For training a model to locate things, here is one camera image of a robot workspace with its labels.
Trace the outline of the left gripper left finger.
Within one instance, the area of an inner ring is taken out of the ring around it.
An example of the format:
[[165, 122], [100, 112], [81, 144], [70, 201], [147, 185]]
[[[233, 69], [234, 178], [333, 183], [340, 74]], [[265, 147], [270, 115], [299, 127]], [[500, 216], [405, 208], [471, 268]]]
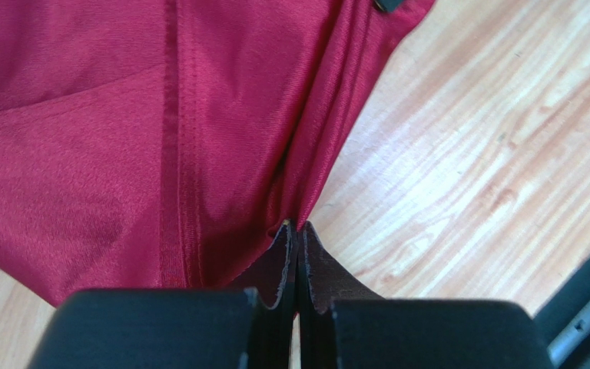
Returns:
[[91, 289], [54, 313], [31, 368], [287, 368], [296, 232], [222, 289]]

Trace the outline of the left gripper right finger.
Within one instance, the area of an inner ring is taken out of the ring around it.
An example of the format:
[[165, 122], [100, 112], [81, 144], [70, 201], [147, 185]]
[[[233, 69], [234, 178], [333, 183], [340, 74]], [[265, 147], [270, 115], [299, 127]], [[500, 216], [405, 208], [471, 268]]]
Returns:
[[550, 368], [545, 342], [517, 304], [387, 299], [323, 247], [298, 236], [300, 357], [304, 368]]

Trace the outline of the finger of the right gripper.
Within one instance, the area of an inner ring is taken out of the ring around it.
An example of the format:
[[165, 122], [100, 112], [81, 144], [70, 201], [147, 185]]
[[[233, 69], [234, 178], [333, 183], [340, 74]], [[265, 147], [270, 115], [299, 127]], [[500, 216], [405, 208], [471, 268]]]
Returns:
[[394, 12], [403, 3], [403, 0], [375, 0], [378, 9], [382, 12]]

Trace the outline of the dark red cloth napkin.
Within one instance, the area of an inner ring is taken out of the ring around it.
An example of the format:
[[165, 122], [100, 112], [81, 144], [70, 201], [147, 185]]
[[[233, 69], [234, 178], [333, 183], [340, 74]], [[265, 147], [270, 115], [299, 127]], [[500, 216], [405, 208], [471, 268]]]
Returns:
[[227, 284], [302, 228], [431, 1], [0, 1], [0, 268]]

